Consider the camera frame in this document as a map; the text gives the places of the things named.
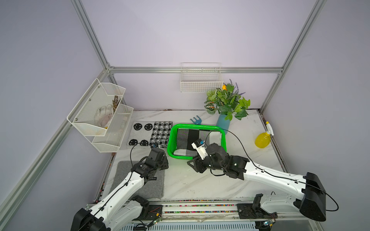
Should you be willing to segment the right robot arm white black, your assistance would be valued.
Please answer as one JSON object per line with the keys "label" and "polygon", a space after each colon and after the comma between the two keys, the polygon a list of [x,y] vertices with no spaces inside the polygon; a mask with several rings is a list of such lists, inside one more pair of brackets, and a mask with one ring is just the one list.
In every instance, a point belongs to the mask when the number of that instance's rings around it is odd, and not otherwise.
{"label": "right robot arm white black", "polygon": [[232,179],[258,182],[284,192],[257,194],[252,204],[256,213],[300,212],[311,220],[326,221],[326,191],[316,174],[308,172],[303,176],[277,171],[248,158],[231,156],[216,143],[206,146],[202,140],[192,143],[192,148],[198,154],[188,165],[198,173],[207,169],[221,170]]}

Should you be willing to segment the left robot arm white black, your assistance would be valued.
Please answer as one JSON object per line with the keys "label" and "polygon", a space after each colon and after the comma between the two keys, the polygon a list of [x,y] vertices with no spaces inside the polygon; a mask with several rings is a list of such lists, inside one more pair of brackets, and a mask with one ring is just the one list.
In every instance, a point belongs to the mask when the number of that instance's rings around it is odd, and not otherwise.
{"label": "left robot arm white black", "polygon": [[89,210],[80,209],[74,216],[72,231],[118,231],[135,219],[147,218],[149,201],[133,196],[157,171],[168,169],[164,150],[152,148],[143,162],[133,165],[126,178],[104,199]]}

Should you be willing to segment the grey scarf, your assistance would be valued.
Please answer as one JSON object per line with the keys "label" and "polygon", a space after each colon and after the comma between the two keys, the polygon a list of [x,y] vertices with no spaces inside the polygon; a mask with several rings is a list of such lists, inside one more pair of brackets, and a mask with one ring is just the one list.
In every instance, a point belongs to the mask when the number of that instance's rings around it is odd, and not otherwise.
{"label": "grey scarf", "polygon": [[[117,164],[116,173],[109,193],[114,192],[116,188],[119,189],[128,181],[131,176],[131,169],[132,164],[130,161],[120,161]],[[134,172],[128,186],[125,186],[122,191],[127,187],[132,188],[133,183],[135,183],[135,187],[138,188],[138,190],[135,191],[130,198],[138,195],[146,200],[161,199],[164,196],[164,178],[164,170],[157,171],[148,181],[142,180],[143,178],[141,178],[138,173]]]}

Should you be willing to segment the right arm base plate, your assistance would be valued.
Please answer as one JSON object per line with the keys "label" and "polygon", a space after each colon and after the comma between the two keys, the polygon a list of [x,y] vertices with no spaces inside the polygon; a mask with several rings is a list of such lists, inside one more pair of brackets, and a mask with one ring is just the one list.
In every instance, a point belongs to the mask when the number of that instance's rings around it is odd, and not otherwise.
{"label": "right arm base plate", "polygon": [[254,207],[253,204],[237,204],[237,211],[240,219],[277,219],[276,212],[267,213],[260,207]]}

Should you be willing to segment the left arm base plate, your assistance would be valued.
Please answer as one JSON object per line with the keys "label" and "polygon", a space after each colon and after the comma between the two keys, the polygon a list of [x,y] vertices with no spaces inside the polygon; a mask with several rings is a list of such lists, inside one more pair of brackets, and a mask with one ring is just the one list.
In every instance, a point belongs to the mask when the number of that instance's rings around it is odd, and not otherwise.
{"label": "left arm base plate", "polygon": [[142,212],[137,220],[154,220],[162,214],[163,205],[146,205],[142,208]]}

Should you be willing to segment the green plastic basket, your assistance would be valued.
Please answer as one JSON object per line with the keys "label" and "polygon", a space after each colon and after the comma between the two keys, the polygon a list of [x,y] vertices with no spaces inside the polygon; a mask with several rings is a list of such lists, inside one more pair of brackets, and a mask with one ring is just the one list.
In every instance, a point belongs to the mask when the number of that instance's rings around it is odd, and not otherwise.
{"label": "green plastic basket", "polygon": [[209,125],[177,124],[177,125],[174,125],[171,129],[169,142],[168,142],[168,146],[167,146],[168,155],[171,156],[172,158],[183,159],[183,160],[191,160],[192,159],[192,157],[175,157],[173,155],[173,152],[176,148],[176,137],[177,137],[179,129],[208,130],[210,132],[220,131],[220,133],[222,134],[221,145],[220,146],[222,146],[225,150],[227,149],[225,132],[222,129],[220,129],[219,127],[209,126]]}

